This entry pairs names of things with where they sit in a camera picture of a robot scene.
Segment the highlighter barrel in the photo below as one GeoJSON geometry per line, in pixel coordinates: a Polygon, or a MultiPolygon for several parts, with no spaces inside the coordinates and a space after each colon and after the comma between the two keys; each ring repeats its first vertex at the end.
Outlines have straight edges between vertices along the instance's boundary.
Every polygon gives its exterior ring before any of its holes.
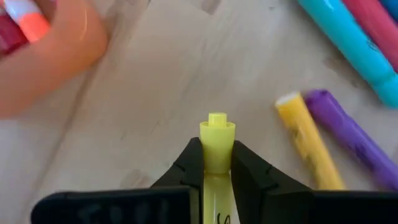
{"type": "Polygon", "coordinates": [[[321,190],[343,190],[345,185],[323,143],[300,93],[279,98],[275,107],[302,159],[312,170],[321,190]]]}
{"type": "Polygon", "coordinates": [[[232,211],[231,176],[205,173],[203,181],[203,223],[231,223],[232,211]]]}
{"type": "Polygon", "coordinates": [[[298,0],[298,3],[372,86],[380,100],[398,108],[398,75],[341,0],[298,0]]]}
{"type": "Polygon", "coordinates": [[[379,0],[343,0],[355,21],[398,71],[398,27],[379,0]]]}
{"type": "Polygon", "coordinates": [[[50,30],[49,22],[32,0],[4,0],[4,8],[29,42],[40,40],[50,30]]]}
{"type": "Polygon", "coordinates": [[[372,173],[382,187],[398,191],[398,167],[388,155],[349,117],[326,90],[306,94],[305,102],[314,120],[324,126],[372,173]]]}
{"type": "Polygon", "coordinates": [[[26,43],[28,41],[18,25],[0,7],[0,52],[11,54],[26,43]]]}
{"type": "Polygon", "coordinates": [[[205,177],[203,180],[203,223],[231,223],[232,150],[235,124],[225,113],[210,113],[208,121],[200,123],[200,141],[203,147],[205,177]]]}
{"type": "Polygon", "coordinates": [[[381,0],[383,6],[387,9],[391,17],[398,22],[398,1],[397,0],[381,0]]]}

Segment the yellow highlighter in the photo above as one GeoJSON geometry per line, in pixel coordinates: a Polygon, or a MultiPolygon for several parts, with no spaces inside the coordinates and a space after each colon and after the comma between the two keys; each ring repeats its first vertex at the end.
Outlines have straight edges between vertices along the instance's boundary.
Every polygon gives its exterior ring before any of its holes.
{"type": "Polygon", "coordinates": [[[203,193],[203,223],[231,223],[232,148],[235,124],[227,122],[224,113],[210,113],[208,121],[200,123],[200,141],[205,163],[203,193]]]}
{"type": "Polygon", "coordinates": [[[320,190],[346,189],[300,93],[279,98],[275,107],[320,190]]]}

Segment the purple highlighter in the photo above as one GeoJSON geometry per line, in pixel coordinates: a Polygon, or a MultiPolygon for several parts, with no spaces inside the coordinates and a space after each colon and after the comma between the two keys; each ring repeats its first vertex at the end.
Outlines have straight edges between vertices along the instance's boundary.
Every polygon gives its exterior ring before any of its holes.
{"type": "Polygon", "coordinates": [[[314,120],[363,163],[376,182],[386,189],[398,191],[398,167],[386,153],[348,116],[327,90],[312,90],[305,103],[314,120]]]}

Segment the black writing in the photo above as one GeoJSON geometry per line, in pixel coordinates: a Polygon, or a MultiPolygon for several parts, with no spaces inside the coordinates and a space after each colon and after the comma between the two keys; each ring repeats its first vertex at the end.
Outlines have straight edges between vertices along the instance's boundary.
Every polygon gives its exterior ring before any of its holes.
{"type": "MultiPolygon", "coordinates": [[[[221,214],[219,213],[219,214],[217,215],[217,224],[222,224],[222,223],[220,222],[220,216],[221,216],[221,214]]],[[[225,221],[224,221],[224,224],[231,224],[231,217],[230,217],[229,215],[226,216],[225,221]]]]}

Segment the orange highlighter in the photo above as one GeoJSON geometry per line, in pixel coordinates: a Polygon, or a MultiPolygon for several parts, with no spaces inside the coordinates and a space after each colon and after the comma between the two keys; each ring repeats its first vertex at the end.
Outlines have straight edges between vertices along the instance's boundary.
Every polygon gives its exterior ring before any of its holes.
{"type": "Polygon", "coordinates": [[[318,189],[346,189],[300,93],[279,98],[275,107],[303,161],[312,170],[318,189]]]}
{"type": "Polygon", "coordinates": [[[31,0],[4,0],[4,8],[31,43],[43,38],[50,30],[49,22],[31,0]]]}

